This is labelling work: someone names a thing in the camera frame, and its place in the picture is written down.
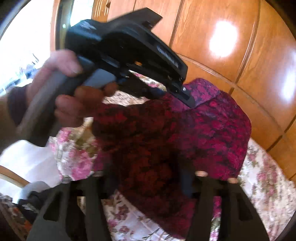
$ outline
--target tool handle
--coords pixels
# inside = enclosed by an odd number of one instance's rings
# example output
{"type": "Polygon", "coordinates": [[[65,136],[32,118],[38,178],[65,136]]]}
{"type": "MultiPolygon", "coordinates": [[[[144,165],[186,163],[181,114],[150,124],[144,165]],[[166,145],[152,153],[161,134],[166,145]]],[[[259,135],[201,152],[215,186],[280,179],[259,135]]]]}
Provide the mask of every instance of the tool handle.
{"type": "Polygon", "coordinates": [[[44,147],[49,136],[55,136],[60,124],[54,116],[55,99],[61,95],[74,94],[80,85],[101,88],[114,78],[101,76],[103,70],[92,61],[78,56],[78,61],[83,68],[83,73],[76,77],[68,77],[60,71],[55,71],[40,91],[35,95],[28,107],[17,132],[19,136],[37,146],[44,147]]]}

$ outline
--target bed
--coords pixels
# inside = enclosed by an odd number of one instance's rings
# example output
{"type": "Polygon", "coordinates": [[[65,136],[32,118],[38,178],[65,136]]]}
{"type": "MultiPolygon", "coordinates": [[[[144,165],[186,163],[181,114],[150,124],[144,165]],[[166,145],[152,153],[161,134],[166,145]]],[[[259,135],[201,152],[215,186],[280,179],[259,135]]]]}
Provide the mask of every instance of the bed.
{"type": "MultiPolygon", "coordinates": [[[[151,86],[164,89],[161,84],[138,75],[151,86]]],[[[105,103],[131,105],[144,103],[138,99],[117,91],[105,103]]],[[[64,178],[78,180],[92,173],[91,162],[96,158],[97,143],[91,134],[91,119],[80,128],[63,128],[57,137],[50,139],[50,146],[55,153],[58,168],[64,178]],[[77,165],[73,150],[82,150],[88,161],[84,166],[77,165]]],[[[252,138],[248,142],[247,154],[238,176],[239,183],[250,198],[271,241],[276,240],[291,220],[296,210],[296,189],[272,157],[252,138]]],[[[178,240],[165,233],[152,220],[146,218],[118,191],[108,200],[104,200],[105,214],[114,240],[178,240]]],[[[79,199],[82,210],[84,198],[79,199]]],[[[220,214],[212,219],[210,240],[217,240],[220,226],[220,214]]]]}

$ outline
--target wooden door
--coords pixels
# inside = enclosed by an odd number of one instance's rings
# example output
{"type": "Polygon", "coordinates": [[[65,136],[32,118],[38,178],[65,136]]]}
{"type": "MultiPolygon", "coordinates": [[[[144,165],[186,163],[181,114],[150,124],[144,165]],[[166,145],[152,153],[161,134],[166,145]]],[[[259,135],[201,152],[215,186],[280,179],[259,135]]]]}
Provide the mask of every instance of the wooden door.
{"type": "Polygon", "coordinates": [[[91,19],[99,22],[107,22],[110,4],[110,0],[95,0],[91,19]]]}
{"type": "Polygon", "coordinates": [[[148,7],[163,17],[152,32],[169,45],[180,6],[181,0],[111,0],[108,20],[148,7]]]}
{"type": "Polygon", "coordinates": [[[70,18],[74,0],[54,0],[52,10],[50,51],[63,49],[65,38],[70,27],[70,18]]]}

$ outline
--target wooden cabinet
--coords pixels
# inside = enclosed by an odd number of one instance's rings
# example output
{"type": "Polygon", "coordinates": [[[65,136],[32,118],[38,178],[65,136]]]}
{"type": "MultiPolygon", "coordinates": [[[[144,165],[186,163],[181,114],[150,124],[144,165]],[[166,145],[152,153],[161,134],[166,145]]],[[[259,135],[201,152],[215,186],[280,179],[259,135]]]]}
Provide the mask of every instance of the wooden cabinet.
{"type": "Polygon", "coordinates": [[[262,2],[255,44],[238,86],[285,130],[296,114],[296,41],[278,13],[262,2]]]}
{"type": "Polygon", "coordinates": [[[235,82],[258,6],[258,0],[185,0],[172,49],[235,82]]]}
{"type": "Polygon", "coordinates": [[[135,10],[148,7],[163,17],[152,32],[169,45],[180,3],[181,0],[136,0],[135,10]]]}
{"type": "Polygon", "coordinates": [[[196,65],[194,62],[188,60],[187,58],[181,57],[185,64],[188,66],[187,76],[185,83],[190,83],[194,79],[203,78],[208,80],[215,86],[217,86],[220,90],[224,92],[229,92],[231,86],[225,82],[224,79],[221,79],[220,76],[215,76],[212,73],[208,72],[207,70],[203,69],[202,66],[196,65]]]}
{"type": "Polygon", "coordinates": [[[110,5],[110,0],[94,0],[91,19],[98,22],[107,22],[110,5]]]}
{"type": "Polygon", "coordinates": [[[111,0],[108,21],[128,12],[132,12],[135,2],[136,0],[111,0]]]}

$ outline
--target black handheld tool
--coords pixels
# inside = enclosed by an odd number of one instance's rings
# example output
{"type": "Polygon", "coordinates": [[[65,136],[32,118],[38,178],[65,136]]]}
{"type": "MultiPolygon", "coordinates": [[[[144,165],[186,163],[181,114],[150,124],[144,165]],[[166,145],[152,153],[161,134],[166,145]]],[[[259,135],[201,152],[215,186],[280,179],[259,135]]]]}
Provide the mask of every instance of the black handheld tool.
{"type": "Polygon", "coordinates": [[[74,51],[84,73],[73,78],[55,72],[31,102],[21,125],[20,136],[45,146],[60,128],[54,117],[55,99],[73,95],[80,85],[101,88],[116,81],[119,89],[136,97],[157,98],[152,88],[130,70],[162,83],[169,93],[189,107],[194,98],[183,82],[187,65],[151,29],[162,19],[148,8],[123,15],[107,23],[83,20],[70,27],[65,47],[74,51]]]}

